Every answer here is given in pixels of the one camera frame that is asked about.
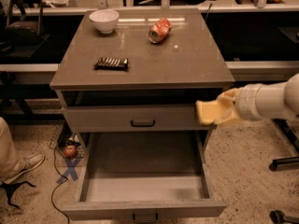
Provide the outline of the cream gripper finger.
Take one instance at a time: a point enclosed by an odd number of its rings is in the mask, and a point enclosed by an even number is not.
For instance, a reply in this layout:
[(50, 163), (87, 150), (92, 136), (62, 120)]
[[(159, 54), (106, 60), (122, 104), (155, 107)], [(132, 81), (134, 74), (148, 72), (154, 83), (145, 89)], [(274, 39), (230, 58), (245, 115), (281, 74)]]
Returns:
[(233, 88), (227, 91), (224, 91), (217, 97), (217, 101), (226, 106), (233, 106), (237, 95), (239, 94), (240, 89)]
[(238, 120), (238, 115), (234, 108), (220, 109), (215, 111), (215, 125), (230, 125)]

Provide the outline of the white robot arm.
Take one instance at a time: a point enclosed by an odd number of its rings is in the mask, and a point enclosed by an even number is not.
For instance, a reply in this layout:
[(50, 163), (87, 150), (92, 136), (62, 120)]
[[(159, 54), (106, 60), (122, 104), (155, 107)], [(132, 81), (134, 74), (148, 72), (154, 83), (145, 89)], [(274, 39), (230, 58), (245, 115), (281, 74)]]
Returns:
[(249, 84), (230, 89), (217, 98), (217, 125), (263, 119), (292, 119), (299, 117), (299, 74), (286, 82), (270, 85)]

